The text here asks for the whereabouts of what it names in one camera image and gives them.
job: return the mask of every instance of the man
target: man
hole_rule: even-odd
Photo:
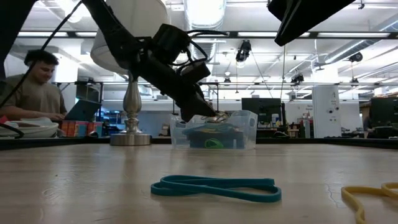
[[[22,118],[47,117],[51,120],[62,120],[67,110],[61,91],[48,81],[52,78],[58,59],[44,50],[31,50],[25,58],[25,65],[37,61],[27,78],[7,103],[0,108],[0,116],[10,120]],[[0,102],[21,80],[23,75],[7,78],[0,85]]]

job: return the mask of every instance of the beige t-shirt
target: beige t-shirt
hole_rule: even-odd
[[[0,84],[0,102],[11,92],[23,75],[7,78]],[[43,113],[67,112],[61,91],[53,84],[40,85],[27,77],[22,86],[14,93],[4,106],[16,106],[24,110]]]

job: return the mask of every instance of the table surface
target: table surface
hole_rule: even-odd
[[[0,151],[0,158],[2,223],[354,224],[342,186],[398,182],[398,151],[322,144],[248,151],[83,144]],[[170,174],[274,178],[282,201],[151,195],[150,184]],[[368,223],[398,220],[398,201],[359,199]]]

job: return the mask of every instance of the laptop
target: laptop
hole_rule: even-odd
[[[65,121],[92,121],[94,114],[101,108],[101,103],[79,100],[69,113],[65,116]]]

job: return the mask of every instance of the workbench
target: workbench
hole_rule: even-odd
[[[398,151],[328,144],[246,151],[77,144],[0,151],[0,158],[1,223],[13,224],[354,224],[342,186],[398,182]],[[150,185],[171,174],[273,178],[282,201],[151,195]],[[396,224],[397,201],[358,198],[368,223]]]

